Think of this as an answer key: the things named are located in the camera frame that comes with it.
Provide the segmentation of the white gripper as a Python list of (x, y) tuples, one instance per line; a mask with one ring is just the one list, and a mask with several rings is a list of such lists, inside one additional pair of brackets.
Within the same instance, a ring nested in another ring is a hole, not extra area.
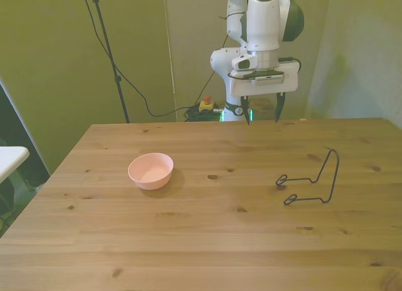
[(263, 94), (276, 94), (275, 122), (280, 119), (285, 105), (285, 93), (298, 88), (298, 61), (280, 62), (279, 66), (269, 71), (236, 71), (228, 74), (229, 94), (242, 96), (241, 107), (248, 125), (250, 125), (249, 97)]

